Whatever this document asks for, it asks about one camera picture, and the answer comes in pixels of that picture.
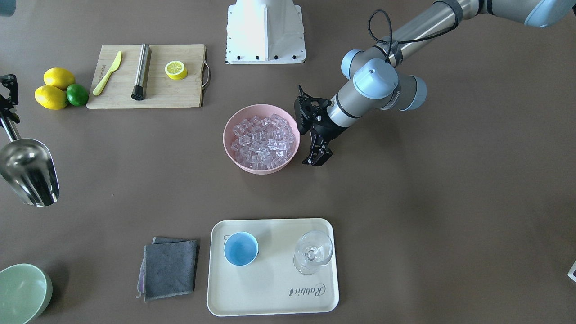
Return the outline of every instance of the yellow lemon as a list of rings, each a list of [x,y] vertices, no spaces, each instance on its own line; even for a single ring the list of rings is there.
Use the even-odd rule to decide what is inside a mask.
[[[42,107],[60,110],[68,105],[66,92],[52,85],[43,85],[34,91],[34,98]]]
[[[44,73],[44,83],[66,90],[69,85],[76,83],[76,78],[72,72],[62,67],[53,67]]]
[[[173,80],[181,80],[186,78],[188,75],[188,70],[186,70],[184,63],[180,61],[168,62],[164,71],[166,72],[166,75]]]

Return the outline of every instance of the metal scoop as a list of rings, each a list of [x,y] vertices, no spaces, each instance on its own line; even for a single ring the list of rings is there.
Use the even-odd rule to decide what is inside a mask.
[[[10,139],[10,143],[0,149],[0,174],[23,203],[37,207],[52,205],[60,197],[52,155],[41,142],[20,138],[14,125],[14,121],[20,119],[11,112],[14,109],[6,107],[6,102],[17,104],[17,95],[8,100],[0,96],[1,125]]]

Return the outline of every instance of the ice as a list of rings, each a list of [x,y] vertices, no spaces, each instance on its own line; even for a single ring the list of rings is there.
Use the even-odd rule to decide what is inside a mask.
[[[254,170],[267,170],[288,162],[296,135],[288,121],[277,114],[253,116],[234,125],[230,145],[236,162]]]

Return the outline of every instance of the clear drinking glass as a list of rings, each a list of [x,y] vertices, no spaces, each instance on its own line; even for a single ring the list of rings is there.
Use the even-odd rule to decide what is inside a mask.
[[[332,240],[322,231],[310,231],[298,240],[294,250],[294,266],[302,274],[313,274],[332,258]]]

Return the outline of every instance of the brown tabletop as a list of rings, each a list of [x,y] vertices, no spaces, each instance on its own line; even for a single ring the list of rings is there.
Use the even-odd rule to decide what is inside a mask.
[[[56,204],[35,208],[0,185],[0,269],[32,263],[54,282],[37,323],[576,322],[572,13],[546,29],[489,15],[462,22],[398,68],[426,81],[420,109],[369,112],[331,143],[323,167],[300,164],[303,136],[290,165],[255,176],[222,147],[232,114],[256,103],[293,114],[298,84],[331,98],[346,81],[344,54],[374,44],[374,9],[397,29],[432,1],[295,1],[307,59],[286,66],[225,64],[234,3],[30,0],[0,17],[0,74],[15,74],[20,89],[17,128],[50,148],[61,189]],[[385,35],[382,17],[373,24]],[[47,69],[90,87],[103,44],[142,43],[206,45],[202,108],[50,111],[34,100]],[[338,306],[212,315],[213,226],[300,217],[334,228]],[[135,298],[154,236],[199,240],[193,294]]]

